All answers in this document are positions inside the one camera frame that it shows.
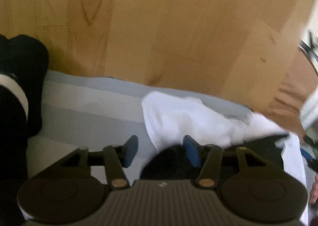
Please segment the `person's right hand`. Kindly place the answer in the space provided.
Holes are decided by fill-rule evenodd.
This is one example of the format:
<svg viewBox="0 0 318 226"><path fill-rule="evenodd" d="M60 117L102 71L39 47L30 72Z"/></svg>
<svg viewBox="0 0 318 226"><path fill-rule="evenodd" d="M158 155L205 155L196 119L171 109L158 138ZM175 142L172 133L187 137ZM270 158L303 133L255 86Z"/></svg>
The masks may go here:
<svg viewBox="0 0 318 226"><path fill-rule="evenodd" d="M318 175L315 176L315 182L312 185L309 197L309 203L314 204L318 200Z"/></svg>

